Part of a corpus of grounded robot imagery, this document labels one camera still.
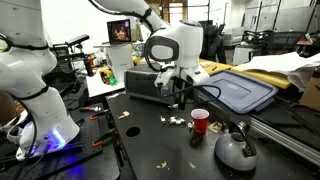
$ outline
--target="blue plastic tray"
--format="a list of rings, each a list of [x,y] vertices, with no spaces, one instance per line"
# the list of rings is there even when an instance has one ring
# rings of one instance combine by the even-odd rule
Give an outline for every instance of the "blue plastic tray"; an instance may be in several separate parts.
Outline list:
[[[271,98],[278,92],[276,87],[268,83],[231,71],[214,73],[205,84],[219,87],[219,100],[239,114],[246,114],[253,109],[261,110],[272,102]],[[218,95],[215,88],[204,89],[215,97]]]

